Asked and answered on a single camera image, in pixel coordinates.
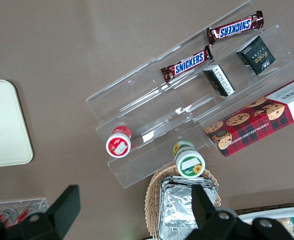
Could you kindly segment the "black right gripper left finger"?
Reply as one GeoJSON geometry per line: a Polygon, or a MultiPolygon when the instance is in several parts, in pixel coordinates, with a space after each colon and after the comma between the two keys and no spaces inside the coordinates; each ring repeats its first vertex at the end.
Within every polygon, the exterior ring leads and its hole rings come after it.
{"type": "Polygon", "coordinates": [[[80,210],[79,185],[69,185],[46,212],[35,212],[10,228],[0,222],[0,240],[62,240],[80,210]]]}

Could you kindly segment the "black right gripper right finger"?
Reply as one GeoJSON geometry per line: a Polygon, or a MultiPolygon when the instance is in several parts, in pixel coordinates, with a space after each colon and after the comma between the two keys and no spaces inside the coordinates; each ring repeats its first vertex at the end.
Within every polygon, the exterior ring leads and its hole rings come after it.
{"type": "Polygon", "coordinates": [[[200,185],[191,188],[192,212],[197,223],[188,240],[292,240],[278,221],[258,217],[247,224],[228,207],[216,207],[200,185]]]}

